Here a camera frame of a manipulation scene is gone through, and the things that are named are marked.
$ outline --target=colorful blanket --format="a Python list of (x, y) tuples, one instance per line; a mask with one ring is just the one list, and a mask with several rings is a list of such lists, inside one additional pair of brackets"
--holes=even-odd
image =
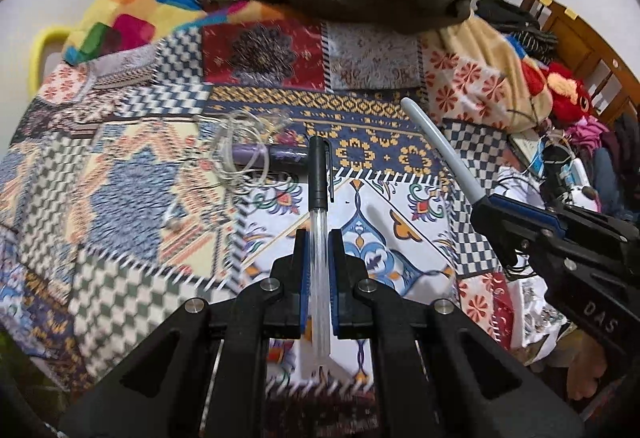
[[(121, 28), (123, 14), (153, 28)], [(68, 40), (75, 65), (47, 77), (0, 166), (0, 324), (82, 392), (188, 298), (217, 302), (264, 277), (308, 223), (307, 191), (293, 177), (246, 202), (220, 185), (210, 142), (236, 109), (286, 108), (292, 143), (329, 139), (329, 224), (348, 252), (402, 295), (457, 301), (456, 275), (491, 273), (497, 260), (399, 107), (404, 96), (428, 106), (430, 56), (417, 36), (255, 2), (206, 14), (184, 0), (97, 0)], [(446, 135), (491, 189), (504, 132), (453, 121)], [(497, 340), (509, 329), (490, 322), (499, 280), (482, 300), (463, 298)], [(328, 364), (310, 360), (309, 338), (273, 341), (269, 357), (278, 395), (338, 382), (372, 396), (365, 341), (332, 342)]]

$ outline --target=white cable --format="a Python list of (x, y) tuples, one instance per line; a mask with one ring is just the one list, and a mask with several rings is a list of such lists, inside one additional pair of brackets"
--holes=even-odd
[[(262, 132), (264, 124), (260, 119), (247, 111), (231, 111), (223, 115), (219, 122), (213, 140), (211, 141), (211, 164), (213, 172), (220, 180), (220, 183), (239, 196), (245, 196), (254, 187), (276, 187), (283, 183), (266, 183), (269, 174), (269, 151), (264, 144)], [(242, 168), (238, 169), (233, 159), (234, 143), (256, 144), (257, 150), (252, 154), (251, 159)], [(255, 179), (254, 164), (262, 156), (264, 165), (258, 179)]]

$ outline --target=plush toy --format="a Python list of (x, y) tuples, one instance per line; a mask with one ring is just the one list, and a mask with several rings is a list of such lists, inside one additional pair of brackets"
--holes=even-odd
[(552, 113), (564, 124), (574, 124), (583, 116), (593, 112), (589, 93), (581, 80), (573, 78), (570, 69), (552, 62), (548, 70), (543, 69), (546, 85), (553, 96)]

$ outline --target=wooden bed frame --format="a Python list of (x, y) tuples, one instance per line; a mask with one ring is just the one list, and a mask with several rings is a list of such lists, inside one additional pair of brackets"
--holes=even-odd
[(618, 79), (622, 88), (604, 111), (598, 114), (600, 121), (611, 124), (625, 111), (637, 116), (640, 82), (622, 58), (591, 26), (554, 0), (523, 0), (520, 8), (531, 11), (537, 19), (545, 9), (548, 10), (547, 13), (550, 12), (542, 30), (558, 36), (556, 59), (571, 69), (576, 78), (588, 78), (601, 61), (609, 68), (608, 74), (591, 95), (591, 100), (602, 92), (612, 76)]

